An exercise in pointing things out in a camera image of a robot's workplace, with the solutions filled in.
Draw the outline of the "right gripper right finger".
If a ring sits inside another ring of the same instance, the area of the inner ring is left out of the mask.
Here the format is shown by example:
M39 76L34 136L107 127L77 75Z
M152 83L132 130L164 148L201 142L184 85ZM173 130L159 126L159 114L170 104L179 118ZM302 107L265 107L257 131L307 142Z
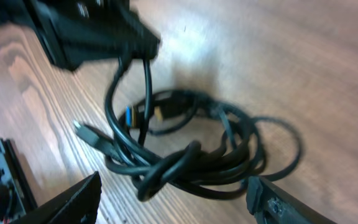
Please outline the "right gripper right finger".
M269 180L252 176L246 195L247 209L258 224L334 224Z

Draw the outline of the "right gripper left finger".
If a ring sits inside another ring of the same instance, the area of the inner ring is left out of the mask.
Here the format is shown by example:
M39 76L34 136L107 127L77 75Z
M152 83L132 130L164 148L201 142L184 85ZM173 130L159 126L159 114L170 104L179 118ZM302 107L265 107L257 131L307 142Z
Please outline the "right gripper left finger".
M43 205L33 208L11 224L95 223L101 200L102 183L98 171L58 194Z

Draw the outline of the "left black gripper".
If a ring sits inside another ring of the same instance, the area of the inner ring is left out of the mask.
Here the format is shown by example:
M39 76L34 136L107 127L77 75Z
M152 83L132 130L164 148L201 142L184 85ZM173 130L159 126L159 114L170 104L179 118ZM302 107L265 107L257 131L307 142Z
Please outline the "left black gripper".
M8 23L33 29L50 63L69 71L122 53L154 59L160 45L129 1L0 0L0 26Z

